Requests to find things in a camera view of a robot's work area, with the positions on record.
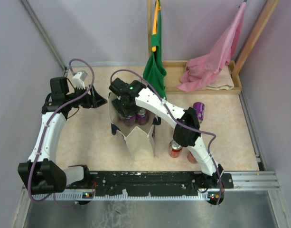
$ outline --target soda can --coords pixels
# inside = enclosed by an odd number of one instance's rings
[[[140,111],[137,112],[137,123],[141,126],[147,124],[147,122],[149,121],[149,112],[142,108]]]
[[[188,153],[188,161],[192,164],[197,163],[197,160],[194,158],[193,154],[190,152]]]
[[[123,120],[123,123],[127,127],[132,127],[135,124],[136,121],[136,114],[126,116]]]
[[[199,123],[201,123],[203,121],[203,116],[204,116],[204,103],[196,102],[194,103],[193,108],[196,111]]]
[[[176,143],[174,140],[169,143],[169,155],[172,158],[177,158],[181,154],[182,146]]]

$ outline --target red can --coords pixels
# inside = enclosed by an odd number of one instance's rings
[[[174,140],[169,143],[169,155],[172,158],[177,158],[181,154],[182,146],[176,143]]]
[[[193,156],[193,154],[191,152],[188,153],[188,161],[190,163],[193,163],[193,164],[197,163],[197,160],[194,158],[194,156]]]

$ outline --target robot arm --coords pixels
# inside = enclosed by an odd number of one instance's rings
[[[187,110],[176,107],[167,101],[160,101],[159,98],[144,84],[139,81],[133,81],[131,84],[125,83],[116,78],[109,89],[118,96],[113,100],[113,106],[123,116],[131,115],[140,108],[145,108],[157,116],[164,119],[174,129],[173,139],[181,146],[187,147],[193,156],[197,159],[204,174],[205,182],[217,183],[219,181],[216,167],[207,148],[203,142],[200,133],[188,130],[178,125],[170,116],[164,104],[170,109],[172,115],[182,124],[199,129],[200,125],[197,119],[196,111],[193,108]],[[223,168],[216,162],[220,175]]]
[[[80,71],[73,77],[75,91],[71,94],[69,94],[67,78],[57,77],[50,80],[51,101],[49,101],[49,96],[47,96],[48,99],[46,99],[42,107],[43,115],[41,129],[36,145],[29,156],[28,161],[25,163],[20,163],[18,167],[18,173],[26,188],[28,186],[28,177],[30,174],[31,165],[35,161],[43,130],[48,119],[62,104],[75,99],[86,91],[86,87],[84,85],[84,79],[86,76],[87,73],[85,71]],[[94,87],[92,87],[90,92],[91,94],[87,94],[83,98],[61,109],[60,112],[55,114],[51,120],[41,146],[42,148],[35,165],[35,170],[33,172],[31,180],[32,194],[63,192],[67,185],[77,181],[86,180],[89,176],[89,170],[85,165],[72,166],[64,170],[60,169],[56,165],[56,149],[60,134],[67,120],[68,113],[72,108],[77,108],[79,106],[83,108],[97,108],[107,103],[107,100],[102,98],[95,91]]]
[[[169,125],[171,125],[172,128],[176,128],[177,123],[170,117],[164,106],[164,103],[162,103],[149,88],[142,89],[139,92],[139,96],[135,98],[135,101],[137,106],[151,111],[152,113],[165,120]],[[165,101],[165,104],[170,108],[170,111],[176,119],[182,118],[182,116],[186,113],[183,108],[174,106],[167,101]],[[194,144],[194,146],[188,145],[187,148],[200,164],[201,171],[206,175],[212,176],[213,173],[216,172],[216,168],[209,154],[207,153],[207,148],[201,135],[197,137]]]

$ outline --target metal floor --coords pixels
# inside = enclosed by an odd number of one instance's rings
[[[64,206],[73,202],[61,201]],[[63,209],[30,205],[24,228],[274,228],[268,193],[226,192],[220,206],[205,201],[93,201]]]

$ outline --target pink cloth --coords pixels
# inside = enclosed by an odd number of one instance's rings
[[[186,73],[180,78],[178,89],[192,92],[213,82],[234,55],[244,20],[246,2],[243,2],[231,26],[216,42],[209,54],[188,61]]]

